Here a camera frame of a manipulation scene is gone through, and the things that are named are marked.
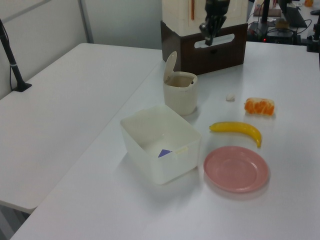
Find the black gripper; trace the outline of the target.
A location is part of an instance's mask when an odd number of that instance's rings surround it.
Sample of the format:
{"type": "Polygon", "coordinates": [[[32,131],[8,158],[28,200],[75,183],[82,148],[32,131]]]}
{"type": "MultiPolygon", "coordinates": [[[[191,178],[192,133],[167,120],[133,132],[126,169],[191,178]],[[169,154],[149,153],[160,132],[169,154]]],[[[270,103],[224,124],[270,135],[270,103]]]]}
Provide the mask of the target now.
{"type": "Polygon", "coordinates": [[[220,31],[227,17],[230,0],[206,0],[206,20],[201,23],[199,29],[205,39],[205,44],[211,46],[213,39],[220,31]]]}

